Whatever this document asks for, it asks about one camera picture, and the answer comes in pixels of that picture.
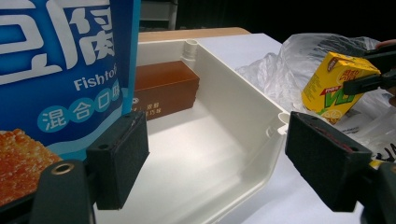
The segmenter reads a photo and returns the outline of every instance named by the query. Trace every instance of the wooden surface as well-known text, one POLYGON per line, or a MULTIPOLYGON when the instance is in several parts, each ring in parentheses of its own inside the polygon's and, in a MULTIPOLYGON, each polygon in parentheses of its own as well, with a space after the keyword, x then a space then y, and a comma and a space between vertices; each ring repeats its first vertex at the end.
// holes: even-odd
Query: wooden surface
POLYGON ((201 37, 225 36, 225 35, 248 35, 248 34, 250 34, 249 31, 239 27, 155 31, 155 32, 139 33, 138 41, 148 42, 148 41, 159 41, 159 40, 201 38, 201 37))

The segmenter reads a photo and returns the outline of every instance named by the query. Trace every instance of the dark background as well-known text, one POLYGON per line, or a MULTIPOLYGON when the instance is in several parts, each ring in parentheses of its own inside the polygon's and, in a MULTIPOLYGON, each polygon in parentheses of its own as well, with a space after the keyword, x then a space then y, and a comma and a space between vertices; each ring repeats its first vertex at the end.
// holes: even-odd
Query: dark background
POLYGON ((178 0, 176 29, 241 27, 283 43, 293 34, 332 33, 396 39, 396 10, 373 1, 301 3, 258 0, 178 0))

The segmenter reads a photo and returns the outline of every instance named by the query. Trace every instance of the white tabletop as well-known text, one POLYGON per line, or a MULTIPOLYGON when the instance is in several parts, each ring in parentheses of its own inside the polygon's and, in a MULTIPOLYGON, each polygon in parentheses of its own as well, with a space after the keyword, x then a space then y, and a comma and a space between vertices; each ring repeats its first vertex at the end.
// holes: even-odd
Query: white tabletop
MULTIPOLYGON (((281 44, 268 35, 232 35, 199 38, 233 69, 262 59, 267 53, 278 54, 281 44)), ((235 208, 219 224, 359 224, 362 205, 354 213, 334 213, 304 181, 283 150, 268 184, 235 208)))

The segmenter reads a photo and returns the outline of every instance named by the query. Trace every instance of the blue packaging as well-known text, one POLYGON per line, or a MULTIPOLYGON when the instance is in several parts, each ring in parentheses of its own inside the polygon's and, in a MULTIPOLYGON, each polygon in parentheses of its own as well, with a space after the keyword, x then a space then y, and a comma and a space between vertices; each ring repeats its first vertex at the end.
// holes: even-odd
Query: blue packaging
POLYGON ((1 0, 0 131, 62 159, 132 108, 140 1, 1 0))

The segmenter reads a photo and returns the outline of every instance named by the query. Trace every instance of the blue snack bag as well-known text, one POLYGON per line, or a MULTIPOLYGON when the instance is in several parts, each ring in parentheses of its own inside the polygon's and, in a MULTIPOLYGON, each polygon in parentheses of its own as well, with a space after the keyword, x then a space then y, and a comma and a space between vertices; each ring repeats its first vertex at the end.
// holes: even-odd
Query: blue snack bag
POLYGON ((131 111, 139 18, 135 0, 0 1, 0 206, 131 111))

